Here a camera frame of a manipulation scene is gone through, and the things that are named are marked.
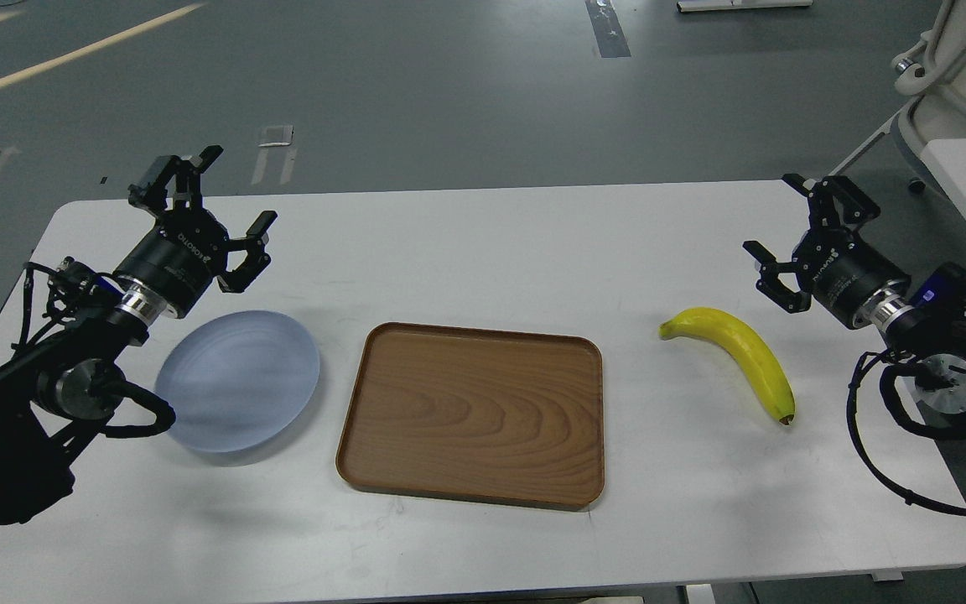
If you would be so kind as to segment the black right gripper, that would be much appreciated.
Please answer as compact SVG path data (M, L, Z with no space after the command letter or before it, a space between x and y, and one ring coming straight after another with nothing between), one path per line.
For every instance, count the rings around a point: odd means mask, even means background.
M904 294L911 276L863 240L860 230L881 208L844 175L814 180L784 174L782 182L808 202L808 229L795 247L795 263L779 263L756 240L741 244L756 261L756 290L789 314L808 312L812 297L846 328L869 324L864 306L879 290ZM801 290L782 282L796 274Z

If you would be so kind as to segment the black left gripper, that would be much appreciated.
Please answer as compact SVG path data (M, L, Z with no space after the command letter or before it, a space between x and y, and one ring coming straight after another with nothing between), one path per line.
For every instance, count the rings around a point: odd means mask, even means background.
M119 283L144 286L166 302L166 313L189 314L216 278L219 290L244 292L272 262L268 230L278 218L261 211L244 237L229 231L203 209L202 175L225 152L210 145L196 156L165 154L129 186L129 204L157 218L153 228L112 271ZM244 253L236 268L233 253Z

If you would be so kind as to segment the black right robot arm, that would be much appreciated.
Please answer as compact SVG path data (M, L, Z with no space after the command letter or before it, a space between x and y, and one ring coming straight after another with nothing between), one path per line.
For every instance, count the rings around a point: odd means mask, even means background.
M940 264L915 294L910 276L861 237L880 206L843 175L782 182L808 203L808 229L783 263L757 241L756 289L788 313L819 303L849 330L873 326L885 349L856 361L844 416L856 455L880 484L909 506L966 517L966 508L925 497L897 484L870 459L856 413L866 375L881 366L880 397L898 427L935 442L966 440L966 270Z

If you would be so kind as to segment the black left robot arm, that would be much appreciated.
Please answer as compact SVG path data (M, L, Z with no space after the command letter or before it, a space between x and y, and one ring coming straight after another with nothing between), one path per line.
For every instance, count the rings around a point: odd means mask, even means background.
M27 523L68 497L70 467L97 436L169 431L172 406L126 378L120 353L146 343L159 317L187 316L211 285L242 292L271 263L275 211L233 238L204 207L202 176L222 153L165 154L129 187L130 206L153 226L114 271L73 257L24 265L22 329L0 366L0 525Z

